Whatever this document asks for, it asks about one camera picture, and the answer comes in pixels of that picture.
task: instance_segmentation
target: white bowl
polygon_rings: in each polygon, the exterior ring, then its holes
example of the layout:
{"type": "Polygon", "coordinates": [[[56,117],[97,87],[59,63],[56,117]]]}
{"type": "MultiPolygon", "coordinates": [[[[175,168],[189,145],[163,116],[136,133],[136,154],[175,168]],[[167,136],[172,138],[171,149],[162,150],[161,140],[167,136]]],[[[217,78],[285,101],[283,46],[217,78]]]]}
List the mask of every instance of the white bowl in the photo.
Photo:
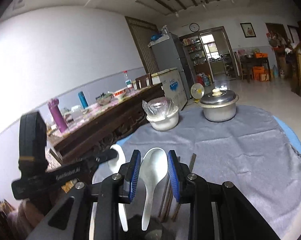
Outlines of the white bowl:
{"type": "Polygon", "coordinates": [[[121,100],[125,96],[125,93],[119,94],[118,96],[115,96],[114,98],[121,100]]]}
{"type": "Polygon", "coordinates": [[[167,131],[174,128],[178,123],[178,106],[174,106],[174,110],[165,119],[163,118],[149,118],[146,119],[150,122],[151,126],[157,131],[167,131]]]}

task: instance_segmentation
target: pot lid knob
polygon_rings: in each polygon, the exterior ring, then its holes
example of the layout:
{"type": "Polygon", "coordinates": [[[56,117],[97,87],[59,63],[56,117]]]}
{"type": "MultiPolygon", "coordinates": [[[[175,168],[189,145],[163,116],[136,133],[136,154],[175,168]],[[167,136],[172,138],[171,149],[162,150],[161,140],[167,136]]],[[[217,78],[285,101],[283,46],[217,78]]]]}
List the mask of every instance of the pot lid knob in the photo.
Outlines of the pot lid knob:
{"type": "Polygon", "coordinates": [[[213,89],[212,90],[212,92],[213,92],[213,96],[215,97],[215,96],[219,96],[219,95],[221,95],[223,92],[221,92],[221,90],[219,89],[219,88],[215,88],[215,89],[213,89]]]}

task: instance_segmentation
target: refrigerator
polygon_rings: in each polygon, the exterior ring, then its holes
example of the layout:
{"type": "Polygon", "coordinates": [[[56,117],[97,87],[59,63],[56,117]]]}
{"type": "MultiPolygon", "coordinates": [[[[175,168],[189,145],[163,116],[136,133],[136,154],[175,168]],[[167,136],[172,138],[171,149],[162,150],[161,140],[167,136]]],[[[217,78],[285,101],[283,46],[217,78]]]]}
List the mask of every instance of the refrigerator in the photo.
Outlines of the refrigerator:
{"type": "Polygon", "coordinates": [[[183,45],[178,36],[167,34],[168,39],[151,45],[159,71],[177,68],[187,99],[191,98],[191,87],[195,83],[195,70],[189,66],[183,45]]]}

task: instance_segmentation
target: metal pot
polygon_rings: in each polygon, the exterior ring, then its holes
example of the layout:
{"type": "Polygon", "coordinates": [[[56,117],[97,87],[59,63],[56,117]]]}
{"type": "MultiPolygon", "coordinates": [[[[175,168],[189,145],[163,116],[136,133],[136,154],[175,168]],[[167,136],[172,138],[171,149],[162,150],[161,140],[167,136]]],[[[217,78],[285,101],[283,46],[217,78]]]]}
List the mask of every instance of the metal pot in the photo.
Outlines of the metal pot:
{"type": "Polygon", "coordinates": [[[215,88],[201,98],[199,105],[203,108],[207,120],[224,122],[235,116],[238,99],[239,96],[232,90],[215,88]]]}

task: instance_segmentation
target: kitchen counter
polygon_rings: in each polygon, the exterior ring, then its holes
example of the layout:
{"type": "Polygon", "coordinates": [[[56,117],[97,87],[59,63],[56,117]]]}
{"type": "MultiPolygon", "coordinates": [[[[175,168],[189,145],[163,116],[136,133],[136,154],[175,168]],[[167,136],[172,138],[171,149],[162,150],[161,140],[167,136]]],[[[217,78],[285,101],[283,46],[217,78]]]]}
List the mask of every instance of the kitchen counter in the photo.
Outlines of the kitchen counter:
{"type": "Polygon", "coordinates": [[[225,74],[225,65],[223,60],[209,62],[212,68],[213,75],[225,74]]]}

